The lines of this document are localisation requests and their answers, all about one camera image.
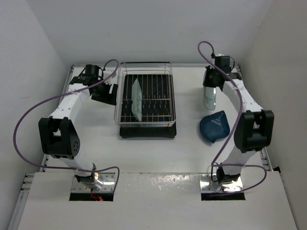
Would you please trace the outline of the light green rectangular plate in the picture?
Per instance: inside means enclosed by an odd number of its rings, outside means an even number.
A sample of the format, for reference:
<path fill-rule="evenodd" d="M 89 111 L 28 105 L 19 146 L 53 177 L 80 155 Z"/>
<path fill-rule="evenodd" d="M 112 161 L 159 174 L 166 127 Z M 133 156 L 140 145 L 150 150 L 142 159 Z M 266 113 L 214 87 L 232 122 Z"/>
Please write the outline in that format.
<path fill-rule="evenodd" d="M 137 121 L 142 121 L 142 89 L 139 84 L 139 81 L 136 79 L 132 85 L 131 92 L 131 111 Z"/>

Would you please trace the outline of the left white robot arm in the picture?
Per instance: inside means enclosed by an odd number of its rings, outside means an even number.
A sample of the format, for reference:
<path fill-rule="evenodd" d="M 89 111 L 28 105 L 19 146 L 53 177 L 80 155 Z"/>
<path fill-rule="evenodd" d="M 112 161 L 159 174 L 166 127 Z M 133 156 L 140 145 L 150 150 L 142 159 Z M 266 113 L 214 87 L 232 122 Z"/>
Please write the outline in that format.
<path fill-rule="evenodd" d="M 116 105 L 118 85 L 102 83 L 88 89 L 104 79 L 103 69 L 88 64 L 82 72 L 72 78 L 65 96 L 57 109 L 48 118 L 38 122 L 42 150 L 55 159 L 60 159 L 69 168 L 76 168 L 78 182 L 93 189 L 103 186 L 103 179 L 96 172 L 94 163 L 80 153 L 81 142 L 74 127 L 78 112 L 87 99 Z"/>

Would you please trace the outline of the light green plate with berries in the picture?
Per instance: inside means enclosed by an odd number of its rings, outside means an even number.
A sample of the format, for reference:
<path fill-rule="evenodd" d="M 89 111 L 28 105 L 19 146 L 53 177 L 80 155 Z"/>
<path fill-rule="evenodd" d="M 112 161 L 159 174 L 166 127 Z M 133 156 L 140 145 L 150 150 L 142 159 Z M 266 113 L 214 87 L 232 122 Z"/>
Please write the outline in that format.
<path fill-rule="evenodd" d="M 203 96 L 206 107 L 214 111 L 216 108 L 216 88 L 203 86 Z"/>

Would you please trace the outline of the dark blue leaf plate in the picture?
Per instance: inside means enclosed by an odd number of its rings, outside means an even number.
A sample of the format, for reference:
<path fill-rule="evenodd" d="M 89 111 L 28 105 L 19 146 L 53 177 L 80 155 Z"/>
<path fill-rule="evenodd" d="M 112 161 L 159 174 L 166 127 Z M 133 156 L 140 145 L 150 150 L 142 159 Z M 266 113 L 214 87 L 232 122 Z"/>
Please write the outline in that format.
<path fill-rule="evenodd" d="M 203 117 L 199 123 L 199 132 L 203 139 L 210 143 L 228 137 L 230 126 L 225 111 Z"/>

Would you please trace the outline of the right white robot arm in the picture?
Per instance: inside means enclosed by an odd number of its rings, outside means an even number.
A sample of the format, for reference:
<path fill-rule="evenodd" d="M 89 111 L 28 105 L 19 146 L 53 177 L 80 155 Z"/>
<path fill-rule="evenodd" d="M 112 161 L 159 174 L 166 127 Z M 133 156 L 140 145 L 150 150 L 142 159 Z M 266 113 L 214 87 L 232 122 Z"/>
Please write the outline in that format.
<path fill-rule="evenodd" d="M 232 57 L 212 54 L 214 65 L 207 66 L 203 78 L 204 103 L 209 110 L 216 108 L 216 90 L 220 89 L 235 107 L 237 118 L 230 130 L 223 111 L 202 119 L 200 130 L 209 142 L 232 137 L 235 143 L 232 151 L 221 164 L 215 164 L 216 182 L 219 184 L 236 181 L 242 168 L 257 151 L 261 151 L 271 143 L 274 113 L 264 110 L 252 98 L 244 82 L 234 66 L 230 64 Z"/>

